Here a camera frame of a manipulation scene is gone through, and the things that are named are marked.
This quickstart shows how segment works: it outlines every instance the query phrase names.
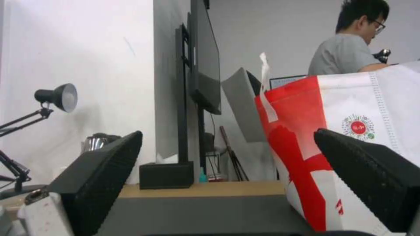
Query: small bottle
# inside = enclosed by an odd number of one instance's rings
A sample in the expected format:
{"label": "small bottle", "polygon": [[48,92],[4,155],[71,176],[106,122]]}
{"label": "small bottle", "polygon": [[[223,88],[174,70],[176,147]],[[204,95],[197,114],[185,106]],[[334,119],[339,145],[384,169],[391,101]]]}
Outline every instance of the small bottle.
{"label": "small bottle", "polygon": [[204,168],[203,167],[201,167],[199,182],[200,183],[208,182],[207,176],[204,174]]}

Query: black monitor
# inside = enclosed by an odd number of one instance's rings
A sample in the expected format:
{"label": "black monitor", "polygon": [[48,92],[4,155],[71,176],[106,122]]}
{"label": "black monitor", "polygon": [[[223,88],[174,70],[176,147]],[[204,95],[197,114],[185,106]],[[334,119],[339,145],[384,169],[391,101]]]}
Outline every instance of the black monitor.
{"label": "black monitor", "polygon": [[219,49],[205,1],[191,0],[190,47],[191,74],[188,91],[206,111],[221,114]]}

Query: desk lamp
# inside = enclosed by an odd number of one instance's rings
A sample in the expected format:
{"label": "desk lamp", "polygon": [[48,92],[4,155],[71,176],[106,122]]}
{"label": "desk lamp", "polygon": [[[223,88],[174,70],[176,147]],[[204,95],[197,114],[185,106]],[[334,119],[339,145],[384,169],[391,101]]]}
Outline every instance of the desk lamp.
{"label": "desk lamp", "polygon": [[[72,112],[74,108],[76,108],[76,105],[77,105],[77,91],[74,85],[63,84],[57,87],[55,90],[45,90],[45,89],[37,90],[35,92],[35,99],[41,103],[41,109],[31,114],[28,114],[26,116],[23,116],[19,119],[16,119],[14,121],[1,125],[0,137],[11,134],[20,129],[23,129],[25,127],[28,127],[30,125],[43,121],[45,119],[48,119],[50,114],[53,112],[53,110],[50,108],[51,103],[54,104],[56,107],[58,107],[60,110],[63,110],[67,113]],[[26,120],[36,115],[41,115],[41,117],[33,121],[30,121],[26,124],[10,128],[11,125],[14,125],[18,122],[21,122],[23,120]],[[31,180],[31,178],[28,175],[30,170],[26,168],[25,166],[23,166],[22,164],[10,159],[2,151],[0,151],[0,161],[15,176],[15,178],[0,176],[0,181],[9,181],[8,184],[0,187],[0,189],[9,186],[12,183],[15,183],[14,189],[8,189],[0,193],[0,199],[31,192],[33,190],[40,189],[45,186],[45,185],[33,185],[33,186],[25,186],[22,188],[23,182]]]}

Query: metal kettle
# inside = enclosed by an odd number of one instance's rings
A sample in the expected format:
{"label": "metal kettle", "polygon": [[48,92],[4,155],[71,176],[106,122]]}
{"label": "metal kettle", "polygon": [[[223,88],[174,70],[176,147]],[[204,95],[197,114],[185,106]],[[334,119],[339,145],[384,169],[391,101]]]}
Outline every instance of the metal kettle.
{"label": "metal kettle", "polygon": [[87,137],[84,142],[81,142],[80,153],[101,149],[103,146],[120,138],[121,136],[104,133],[93,134],[92,136]]}

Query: man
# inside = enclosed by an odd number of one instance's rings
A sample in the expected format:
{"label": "man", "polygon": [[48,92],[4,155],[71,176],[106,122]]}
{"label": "man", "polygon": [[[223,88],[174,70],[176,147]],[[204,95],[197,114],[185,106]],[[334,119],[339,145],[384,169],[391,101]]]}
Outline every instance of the man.
{"label": "man", "polygon": [[368,45],[384,28],[385,0],[344,0],[336,35],[319,46],[308,75],[376,71],[388,65],[372,56]]}

